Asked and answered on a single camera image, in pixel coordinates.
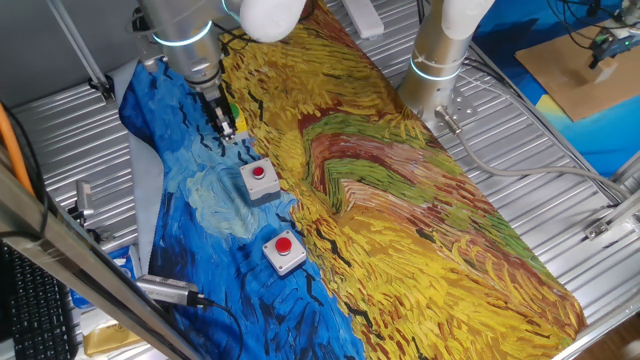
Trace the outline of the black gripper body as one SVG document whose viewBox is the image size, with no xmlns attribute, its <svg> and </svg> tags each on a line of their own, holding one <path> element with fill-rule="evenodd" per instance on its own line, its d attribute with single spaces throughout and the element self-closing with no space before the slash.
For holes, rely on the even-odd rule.
<svg viewBox="0 0 640 360">
<path fill-rule="evenodd" d="M 195 93 L 210 123 L 231 120 L 229 102 L 221 84 L 199 87 Z"/>
</svg>

